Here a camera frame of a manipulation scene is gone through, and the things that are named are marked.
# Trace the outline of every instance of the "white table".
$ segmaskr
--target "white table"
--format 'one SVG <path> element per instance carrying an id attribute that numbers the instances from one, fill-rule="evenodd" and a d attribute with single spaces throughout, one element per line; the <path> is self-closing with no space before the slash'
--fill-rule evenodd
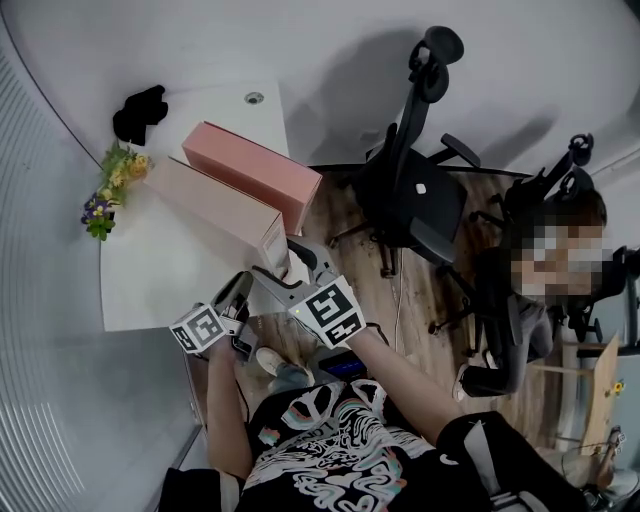
<path id="1" fill-rule="evenodd" d="M 250 92 L 264 101 L 250 105 Z M 147 130 L 152 158 L 172 156 L 187 163 L 182 141 L 201 121 L 211 121 L 288 156 L 278 85 L 257 82 L 166 94 L 167 117 Z M 166 327 L 195 302 L 210 302 L 238 271 L 232 258 L 214 254 L 201 242 L 206 223 L 162 200 L 144 184 L 131 189 L 127 207 L 116 213 L 116 228 L 101 245 L 102 311 L 105 329 L 119 331 Z M 307 269 L 289 252 L 286 279 L 308 281 Z M 260 285 L 249 298 L 252 315 L 283 311 Z"/>

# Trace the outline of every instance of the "person's right arm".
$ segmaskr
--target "person's right arm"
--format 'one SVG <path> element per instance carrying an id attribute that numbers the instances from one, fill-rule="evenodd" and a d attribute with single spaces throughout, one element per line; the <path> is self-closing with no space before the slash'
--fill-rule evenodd
<path id="1" fill-rule="evenodd" d="M 407 421 L 430 444 L 462 409 L 428 375 L 365 329 L 347 341 Z"/>

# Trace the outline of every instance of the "black t-shirt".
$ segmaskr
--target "black t-shirt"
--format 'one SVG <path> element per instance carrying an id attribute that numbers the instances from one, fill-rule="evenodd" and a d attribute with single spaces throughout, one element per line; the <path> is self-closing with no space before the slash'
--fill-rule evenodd
<path id="1" fill-rule="evenodd" d="M 500 414 L 458 418 L 433 447 L 370 380 L 271 396 L 248 432 L 255 465 L 246 482 L 215 470 L 169 470 L 160 512 L 484 511 L 516 501 L 585 510 L 580 491 Z"/>

